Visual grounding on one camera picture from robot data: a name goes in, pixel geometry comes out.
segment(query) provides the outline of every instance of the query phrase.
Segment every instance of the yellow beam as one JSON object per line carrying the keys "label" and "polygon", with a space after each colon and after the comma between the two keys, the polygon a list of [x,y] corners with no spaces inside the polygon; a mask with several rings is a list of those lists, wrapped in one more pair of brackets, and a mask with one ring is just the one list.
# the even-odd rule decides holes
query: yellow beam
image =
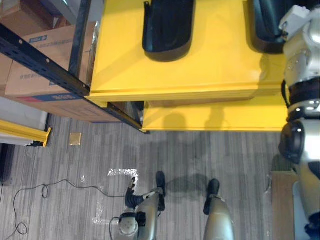
{"label": "yellow beam", "polygon": [[9,121],[0,120],[0,132],[33,141],[43,142],[43,147],[46,147],[51,132],[51,127],[49,127],[48,131],[41,131]]}

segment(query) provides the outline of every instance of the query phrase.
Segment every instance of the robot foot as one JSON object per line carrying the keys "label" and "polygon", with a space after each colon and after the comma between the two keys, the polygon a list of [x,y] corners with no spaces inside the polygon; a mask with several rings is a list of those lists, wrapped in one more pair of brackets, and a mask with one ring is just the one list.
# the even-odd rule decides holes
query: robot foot
{"label": "robot foot", "polygon": [[219,189],[220,182],[217,179],[213,178],[208,184],[208,188],[206,190],[206,201],[203,208],[203,213],[207,216],[210,214],[210,204],[212,195],[218,195]]}

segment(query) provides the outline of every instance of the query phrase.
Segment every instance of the cardboard box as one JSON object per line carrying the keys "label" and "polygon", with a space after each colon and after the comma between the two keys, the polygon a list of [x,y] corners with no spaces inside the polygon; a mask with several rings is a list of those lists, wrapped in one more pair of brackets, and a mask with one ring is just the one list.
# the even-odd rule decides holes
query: cardboard box
{"label": "cardboard box", "polygon": [[39,0],[2,0],[0,23],[19,36],[50,30],[54,17]]}
{"label": "cardboard box", "polygon": [[12,59],[0,53],[0,97],[5,96]]}
{"label": "cardboard box", "polygon": [[[23,37],[43,54],[68,70],[75,26],[67,26]],[[83,46],[79,79],[90,85],[95,47],[96,23],[88,23]],[[68,92],[32,70],[13,62],[5,96],[28,106],[62,117],[86,122],[118,122],[119,120],[77,95]]]}

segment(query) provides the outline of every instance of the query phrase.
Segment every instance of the yellow platform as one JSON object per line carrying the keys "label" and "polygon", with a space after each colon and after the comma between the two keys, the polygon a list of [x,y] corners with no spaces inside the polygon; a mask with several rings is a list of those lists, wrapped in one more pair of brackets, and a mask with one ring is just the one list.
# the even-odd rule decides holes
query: yellow platform
{"label": "yellow platform", "polygon": [[179,107],[144,107],[144,131],[276,131],[286,124],[280,95]]}
{"label": "yellow platform", "polygon": [[142,0],[107,0],[101,21],[90,96],[107,102],[246,98],[279,91],[280,55],[250,47],[247,2],[196,0],[189,53],[156,62],[142,48]]}

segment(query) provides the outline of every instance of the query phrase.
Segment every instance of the gray carpet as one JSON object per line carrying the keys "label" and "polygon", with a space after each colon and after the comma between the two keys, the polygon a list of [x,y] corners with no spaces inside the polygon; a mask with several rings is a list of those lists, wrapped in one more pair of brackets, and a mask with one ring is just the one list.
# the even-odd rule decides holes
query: gray carpet
{"label": "gray carpet", "polygon": [[[0,206],[0,239],[14,231],[13,197],[20,188],[69,179],[79,186],[98,186],[123,195],[131,176],[136,193],[155,186],[155,174],[166,175],[166,210],[159,217],[159,240],[201,240],[206,185],[220,180],[237,240],[272,239],[271,191],[268,175],[279,161],[279,133],[152,132],[143,135],[120,123],[90,124],[52,116],[49,146],[16,147],[10,178]],[[69,133],[81,132],[81,146],[68,145]],[[16,199],[17,222],[29,228],[15,240],[108,240],[109,221],[124,209],[123,198],[108,198],[95,189],[77,190],[60,183],[23,191]],[[112,224],[117,230],[117,222]]]}

